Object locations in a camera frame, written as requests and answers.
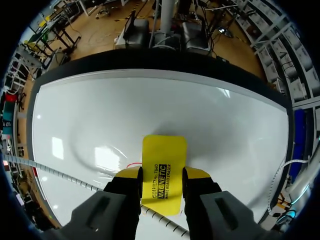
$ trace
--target chair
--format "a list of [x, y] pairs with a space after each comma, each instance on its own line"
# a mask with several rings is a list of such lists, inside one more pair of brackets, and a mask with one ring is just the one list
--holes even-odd
[[118, 0], [90, 0], [88, 4], [89, 6], [87, 7], [101, 6], [102, 8], [95, 15], [95, 19], [99, 19], [100, 15], [104, 14], [104, 15], [110, 16], [111, 10], [118, 8], [117, 6], [108, 6], [109, 3], [112, 3], [115, 1], [118, 1]]

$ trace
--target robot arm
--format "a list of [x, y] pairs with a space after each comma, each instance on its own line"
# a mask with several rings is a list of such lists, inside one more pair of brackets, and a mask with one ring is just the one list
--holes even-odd
[[[53, 240], [134, 240], [141, 213], [142, 176], [141, 167], [120, 171], [103, 191], [73, 210], [67, 225], [46, 231], [44, 236]], [[228, 191], [221, 191], [205, 171], [185, 167], [182, 176], [191, 240], [280, 238], [278, 232], [256, 224], [253, 212]]]

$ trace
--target wooden floor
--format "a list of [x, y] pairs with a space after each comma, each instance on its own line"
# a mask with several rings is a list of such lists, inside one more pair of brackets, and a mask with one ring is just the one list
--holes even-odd
[[[149, 1], [146, 6], [142, 9], [139, 14], [139, 17], [149, 17], [152, 16], [154, 11], [152, 10], [153, 1]], [[96, 19], [96, 14], [98, 9], [91, 14], [86, 16], [84, 13], [81, 14], [72, 24], [66, 28], [68, 34], [72, 39], [76, 39], [81, 35], [81, 39], [77, 44], [77, 48], [71, 55], [71, 60], [76, 60], [88, 55], [97, 54], [104, 51], [110, 51], [114, 48], [115, 38], [123, 30], [126, 20], [124, 18], [128, 17], [132, 9], [137, 5], [137, 11], [143, 5], [143, 2], [139, 0], [131, 0], [124, 7], [119, 3], [114, 3], [113, 6], [117, 6], [118, 9], [113, 9], [111, 11], [111, 16], [102, 16], [100, 19]], [[150, 29], [152, 28], [153, 19], [148, 18]], [[214, 52], [227, 59], [231, 64], [236, 65], [256, 76], [265, 80], [266, 76], [260, 65], [259, 60], [254, 55], [252, 48], [249, 47], [249, 42], [236, 23], [233, 23], [230, 27], [230, 30], [235, 35], [234, 38], [228, 38], [224, 35], [221, 35], [218, 42], [215, 44]], [[62, 47], [63, 45], [59, 41], [54, 41], [50, 45], [53, 49]], [[24, 92], [26, 93], [26, 99], [24, 102], [24, 110], [22, 112], [26, 113], [29, 105], [30, 92], [33, 87], [33, 82], [30, 79], [27, 80]], [[19, 119], [18, 121], [19, 129], [19, 138], [18, 142], [26, 144], [27, 135], [26, 135], [26, 119]], [[29, 158], [27, 149], [24, 150], [24, 157]], [[40, 206], [44, 209], [44, 212], [49, 215], [49, 212], [45, 209], [44, 205], [41, 203], [40, 193], [36, 190], [35, 179], [30, 168], [27, 169], [30, 173], [30, 185], [34, 190], [34, 195], [40, 203]], [[51, 217], [49, 219], [55, 226], [59, 226]]]

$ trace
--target yellow eraser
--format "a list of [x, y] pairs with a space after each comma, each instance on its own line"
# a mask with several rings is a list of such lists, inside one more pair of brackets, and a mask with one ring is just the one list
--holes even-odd
[[183, 136], [147, 135], [142, 143], [142, 204], [164, 215], [180, 212], [182, 171], [187, 141]]

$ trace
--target red object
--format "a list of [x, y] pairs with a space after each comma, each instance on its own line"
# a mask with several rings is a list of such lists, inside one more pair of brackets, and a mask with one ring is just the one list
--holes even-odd
[[130, 164], [128, 164], [128, 166], [126, 166], [126, 168], [130, 167], [131, 165], [135, 165], [135, 164], [141, 164], [141, 165], [142, 165], [142, 162], [133, 162], [133, 163], [130, 163]]
[[6, 101], [6, 102], [12, 102], [12, 103], [14, 103], [14, 102], [16, 102], [17, 100], [18, 100], [18, 95], [11, 95], [11, 94], [9, 94], [9, 93], [5, 93], [5, 96], [4, 96], [4, 100]]
[[35, 177], [38, 177], [38, 172], [37, 172], [37, 169], [35, 167], [32, 168], [33, 170], [33, 174]]

